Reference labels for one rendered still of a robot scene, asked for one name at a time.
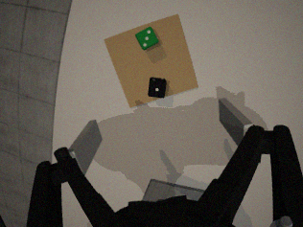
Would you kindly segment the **tan mat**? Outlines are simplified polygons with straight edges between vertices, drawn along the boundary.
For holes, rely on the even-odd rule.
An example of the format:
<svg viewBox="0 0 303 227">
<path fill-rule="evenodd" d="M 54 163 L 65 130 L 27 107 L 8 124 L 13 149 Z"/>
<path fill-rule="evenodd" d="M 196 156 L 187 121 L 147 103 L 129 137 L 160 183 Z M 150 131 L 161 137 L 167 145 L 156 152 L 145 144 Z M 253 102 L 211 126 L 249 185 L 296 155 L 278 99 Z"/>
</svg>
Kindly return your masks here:
<svg viewBox="0 0 303 227">
<path fill-rule="evenodd" d="M 135 35 L 152 27 L 159 42 L 142 50 Z M 198 87 L 178 14 L 104 39 L 129 107 L 162 98 L 149 97 L 150 78 L 165 79 L 165 97 Z"/>
</svg>

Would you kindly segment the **green die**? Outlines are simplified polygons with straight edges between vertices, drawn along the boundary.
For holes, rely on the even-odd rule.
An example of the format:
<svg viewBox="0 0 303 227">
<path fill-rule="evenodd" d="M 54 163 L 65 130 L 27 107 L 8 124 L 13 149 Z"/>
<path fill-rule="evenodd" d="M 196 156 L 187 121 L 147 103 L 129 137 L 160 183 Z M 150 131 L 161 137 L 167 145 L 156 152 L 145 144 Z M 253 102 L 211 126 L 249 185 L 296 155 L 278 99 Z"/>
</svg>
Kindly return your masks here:
<svg viewBox="0 0 303 227">
<path fill-rule="evenodd" d="M 158 43 L 158 39 L 152 27 L 148 27 L 147 29 L 137 33 L 135 37 L 143 50 L 146 50 Z"/>
</svg>

